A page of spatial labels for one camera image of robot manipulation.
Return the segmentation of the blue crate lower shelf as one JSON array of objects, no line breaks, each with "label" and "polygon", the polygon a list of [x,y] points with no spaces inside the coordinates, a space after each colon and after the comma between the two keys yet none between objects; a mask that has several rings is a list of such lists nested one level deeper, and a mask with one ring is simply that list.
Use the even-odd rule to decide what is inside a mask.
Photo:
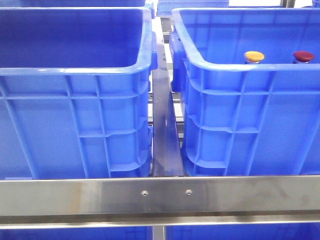
[{"label": "blue crate lower shelf", "polygon": [[2,240],[318,240],[319,223],[2,229]]}]

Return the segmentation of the blue plastic crate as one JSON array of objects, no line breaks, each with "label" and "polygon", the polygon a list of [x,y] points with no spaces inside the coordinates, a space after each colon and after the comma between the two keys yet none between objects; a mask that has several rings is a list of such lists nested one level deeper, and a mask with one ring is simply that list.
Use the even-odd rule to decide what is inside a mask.
[{"label": "blue plastic crate", "polygon": [[[320,172],[320,11],[176,8],[171,51],[190,176]],[[246,64],[245,52],[265,58]],[[308,51],[310,63],[294,63]]]},{"label": "blue plastic crate", "polygon": [[2,7],[0,178],[147,177],[157,67],[148,8]]}]

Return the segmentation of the blue plastic crate right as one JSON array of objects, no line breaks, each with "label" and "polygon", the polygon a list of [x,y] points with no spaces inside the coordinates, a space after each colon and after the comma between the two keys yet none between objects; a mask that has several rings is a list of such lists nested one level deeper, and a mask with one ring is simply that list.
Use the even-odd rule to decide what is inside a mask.
[{"label": "blue plastic crate right", "polygon": [[[176,8],[171,51],[190,176],[320,172],[320,11]],[[245,52],[265,58],[246,64]],[[294,63],[308,51],[310,63]]]}]

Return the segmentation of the steel shelf divider bar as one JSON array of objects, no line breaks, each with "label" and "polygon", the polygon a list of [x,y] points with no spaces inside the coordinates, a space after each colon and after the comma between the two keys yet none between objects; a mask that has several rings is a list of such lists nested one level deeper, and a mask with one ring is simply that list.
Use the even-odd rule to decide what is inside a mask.
[{"label": "steel shelf divider bar", "polygon": [[156,36],[157,69],[152,71],[153,176],[182,177],[181,157],[174,100],[171,91],[162,21],[152,20]]}]

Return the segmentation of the red push button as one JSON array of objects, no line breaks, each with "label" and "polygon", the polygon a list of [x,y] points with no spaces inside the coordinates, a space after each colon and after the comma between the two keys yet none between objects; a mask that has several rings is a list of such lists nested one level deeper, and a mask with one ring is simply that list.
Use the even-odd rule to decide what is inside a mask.
[{"label": "red push button", "polygon": [[308,64],[315,59],[315,55],[313,53],[305,50],[298,50],[293,53],[293,56],[294,64]]}]

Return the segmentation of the blue plastic crate left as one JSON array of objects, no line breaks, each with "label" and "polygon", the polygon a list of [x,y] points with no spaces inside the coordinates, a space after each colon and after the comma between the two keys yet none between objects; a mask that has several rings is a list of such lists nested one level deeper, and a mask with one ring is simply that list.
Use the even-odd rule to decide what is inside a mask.
[{"label": "blue plastic crate left", "polygon": [[148,8],[2,7],[0,178],[147,177],[157,67]]}]

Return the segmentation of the yellow push button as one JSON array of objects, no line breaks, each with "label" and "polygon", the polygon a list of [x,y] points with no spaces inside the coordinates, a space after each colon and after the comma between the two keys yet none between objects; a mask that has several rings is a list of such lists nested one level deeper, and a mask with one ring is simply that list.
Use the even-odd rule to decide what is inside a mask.
[{"label": "yellow push button", "polygon": [[265,55],[259,51],[247,51],[244,53],[246,64],[259,64],[265,59]]}]

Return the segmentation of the steel shelf front rail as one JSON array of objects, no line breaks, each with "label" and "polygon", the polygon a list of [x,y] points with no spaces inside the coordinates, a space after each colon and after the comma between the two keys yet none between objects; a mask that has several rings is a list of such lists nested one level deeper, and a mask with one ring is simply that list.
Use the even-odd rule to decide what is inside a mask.
[{"label": "steel shelf front rail", "polygon": [[317,175],[9,180],[2,229],[312,223]]}]

